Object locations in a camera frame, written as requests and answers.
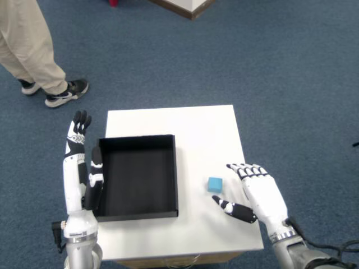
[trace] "open black box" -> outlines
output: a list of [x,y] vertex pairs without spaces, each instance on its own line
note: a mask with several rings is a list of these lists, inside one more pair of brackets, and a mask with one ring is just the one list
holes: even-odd
[[178,216],[174,135],[99,139],[104,184],[99,221]]

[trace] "sneaker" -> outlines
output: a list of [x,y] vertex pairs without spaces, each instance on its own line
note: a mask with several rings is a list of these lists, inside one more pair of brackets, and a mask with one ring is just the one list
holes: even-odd
[[86,80],[74,80],[67,83],[67,89],[61,94],[47,95],[45,105],[49,108],[55,108],[71,100],[76,100],[83,96],[89,88]]
[[37,84],[36,82],[28,83],[25,80],[19,80],[21,83],[21,92],[25,95],[32,95],[36,93],[39,89],[41,89],[41,86]]

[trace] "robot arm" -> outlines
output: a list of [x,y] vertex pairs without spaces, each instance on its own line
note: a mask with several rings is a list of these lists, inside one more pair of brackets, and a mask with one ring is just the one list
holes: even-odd
[[102,156],[92,151],[91,173],[85,163],[85,133],[91,123],[86,111],[76,112],[68,130],[63,161],[63,183],[68,219],[63,225],[66,238],[66,269],[99,268],[101,248],[96,243],[98,222],[92,210],[98,207],[103,185]]
[[349,268],[340,260],[307,247],[300,230],[295,229],[295,222],[288,218],[286,203],[274,178],[264,168],[255,164],[227,164],[227,167],[238,174],[252,208],[228,202],[218,196],[213,196],[214,201],[227,215],[249,223],[256,219],[262,221],[281,268]]

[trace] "white robotic hand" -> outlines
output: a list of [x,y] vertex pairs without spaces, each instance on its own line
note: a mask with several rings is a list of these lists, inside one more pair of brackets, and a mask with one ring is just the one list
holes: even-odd
[[66,152],[63,160],[63,181],[67,214],[82,210],[85,195],[87,168],[85,163],[85,133],[91,123],[86,111],[77,111],[68,129]]
[[85,163],[85,133],[91,123],[86,111],[76,112],[68,130],[63,160],[63,182],[68,219],[63,229],[66,238],[66,269],[99,268],[102,251],[96,243],[97,209],[103,185],[102,155],[92,151],[91,173]]
[[235,171],[241,179],[243,191],[252,209],[213,196],[224,212],[249,223],[258,218],[266,225],[270,238],[293,234],[294,230],[284,223],[288,218],[287,206],[274,178],[264,168],[255,164],[227,164],[227,167]]

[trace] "red object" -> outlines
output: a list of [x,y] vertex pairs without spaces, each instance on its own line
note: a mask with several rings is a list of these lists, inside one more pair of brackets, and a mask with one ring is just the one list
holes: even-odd
[[108,0],[110,6],[115,7],[117,6],[118,0]]

